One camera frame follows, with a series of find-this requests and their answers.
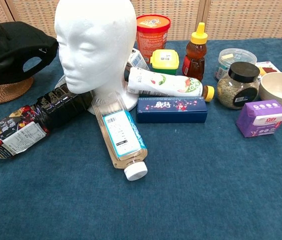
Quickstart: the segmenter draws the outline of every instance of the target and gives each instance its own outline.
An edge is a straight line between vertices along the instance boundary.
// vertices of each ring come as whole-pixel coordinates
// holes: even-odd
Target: red container lid
[[[167,16],[158,14],[142,15],[136,18],[137,30],[142,33],[161,33],[171,26],[171,20]]]

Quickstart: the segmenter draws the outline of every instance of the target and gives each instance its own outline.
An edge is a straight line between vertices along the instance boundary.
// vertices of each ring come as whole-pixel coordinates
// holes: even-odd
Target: white bottle cap
[[[129,181],[138,180],[147,174],[147,167],[143,161],[139,161],[124,169],[124,173]]]

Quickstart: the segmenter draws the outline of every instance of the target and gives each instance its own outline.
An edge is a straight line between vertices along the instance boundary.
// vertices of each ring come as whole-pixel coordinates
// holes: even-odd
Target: small green container
[[[176,75],[180,60],[175,50],[158,49],[152,53],[150,63],[156,73]]]

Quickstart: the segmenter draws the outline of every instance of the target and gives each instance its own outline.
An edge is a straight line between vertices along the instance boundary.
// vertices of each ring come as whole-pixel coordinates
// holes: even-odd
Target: orange plastic container
[[[137,47],[145,62],[149,64],[152,53],[157,49],[164,49],[171,20],[157,14],[142,15],[136,19]]]

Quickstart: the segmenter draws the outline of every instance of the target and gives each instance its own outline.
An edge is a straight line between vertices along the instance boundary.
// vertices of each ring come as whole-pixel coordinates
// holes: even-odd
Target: navy blue box
[[[203,97],[139,97],[138,123],[204,123],[207,107]]]

